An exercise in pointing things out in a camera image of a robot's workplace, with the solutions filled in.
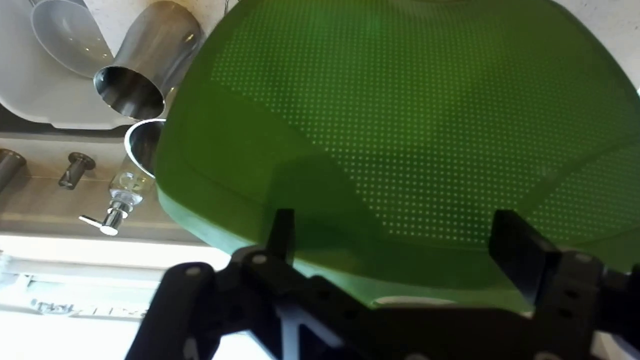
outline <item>green mesh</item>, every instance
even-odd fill
[[[485,255],[497,209],[637,261],[640,101],[546,0],[242,0],[176,99],[158,184],[227,253],[296,209],[296,255],[378,281],[342,283],[360,299],[507,306]]]

